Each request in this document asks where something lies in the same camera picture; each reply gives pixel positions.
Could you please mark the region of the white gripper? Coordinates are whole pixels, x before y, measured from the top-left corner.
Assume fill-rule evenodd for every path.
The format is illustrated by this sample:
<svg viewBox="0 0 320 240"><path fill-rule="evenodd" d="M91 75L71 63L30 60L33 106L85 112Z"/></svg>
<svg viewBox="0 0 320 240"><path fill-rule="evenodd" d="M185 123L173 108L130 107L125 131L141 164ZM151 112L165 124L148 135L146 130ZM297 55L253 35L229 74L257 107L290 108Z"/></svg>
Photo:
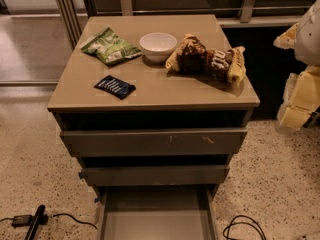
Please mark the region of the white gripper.
<svg viewBox="0 0 320 240"><path fill-rule="evenodd" d="M320 65L320 0L316 0L299 24L278 36L273 45L280 49L294 48L297 60L313 65L300 74L289 75L277 114L280 126L300 130L320 107L320 67L317 67Z"/></svg>

